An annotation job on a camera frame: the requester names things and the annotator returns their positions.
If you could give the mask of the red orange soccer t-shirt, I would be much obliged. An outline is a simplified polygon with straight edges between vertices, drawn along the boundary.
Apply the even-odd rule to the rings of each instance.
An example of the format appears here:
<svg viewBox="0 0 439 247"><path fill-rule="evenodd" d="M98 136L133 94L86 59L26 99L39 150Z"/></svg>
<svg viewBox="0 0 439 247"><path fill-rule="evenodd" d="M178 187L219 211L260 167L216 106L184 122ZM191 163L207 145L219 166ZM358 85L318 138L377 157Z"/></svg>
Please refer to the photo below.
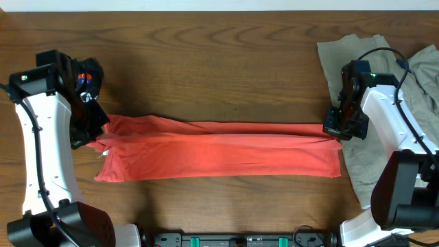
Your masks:
<svg viewBox="0 0 439 247"><path fill-rule="evenodd" d="M89 144L106 155L96 180L341 174L341 144L306 123L181 122L111 115Z"/></svg>

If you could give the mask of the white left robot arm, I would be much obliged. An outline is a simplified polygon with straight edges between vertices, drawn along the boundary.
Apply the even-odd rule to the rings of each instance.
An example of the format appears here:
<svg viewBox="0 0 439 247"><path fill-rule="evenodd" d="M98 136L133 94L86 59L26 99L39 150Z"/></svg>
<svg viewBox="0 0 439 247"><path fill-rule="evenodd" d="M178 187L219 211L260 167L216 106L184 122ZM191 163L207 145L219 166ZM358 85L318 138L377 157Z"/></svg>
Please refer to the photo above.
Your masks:
<svg viewBox="0 0 439 247"><path fill-rule="evenodd" d="M23 217L8 223L8 239L13 246L141 246L136 225L114 225L83 202L71 152L73 111L62 92L74 79L52 63L11 75L5 88L21 123L26 165Z"/></svg>

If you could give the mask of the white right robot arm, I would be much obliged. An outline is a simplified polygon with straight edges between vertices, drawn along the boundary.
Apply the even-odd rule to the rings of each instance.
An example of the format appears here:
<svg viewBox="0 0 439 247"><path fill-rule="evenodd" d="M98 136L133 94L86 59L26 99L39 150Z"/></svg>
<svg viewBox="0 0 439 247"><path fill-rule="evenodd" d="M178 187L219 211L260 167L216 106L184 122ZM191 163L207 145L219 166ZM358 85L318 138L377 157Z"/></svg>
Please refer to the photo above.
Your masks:
<svg viewBox="0 0 439 247"><path fill-rule="evenodd" d="M403 101L401 83L388 73L344 71L339 100L324 132L365 139L372 124L388 161L370 208L340 224L338 246L408 246L411 233L438 229L438 146Z"/></svg>

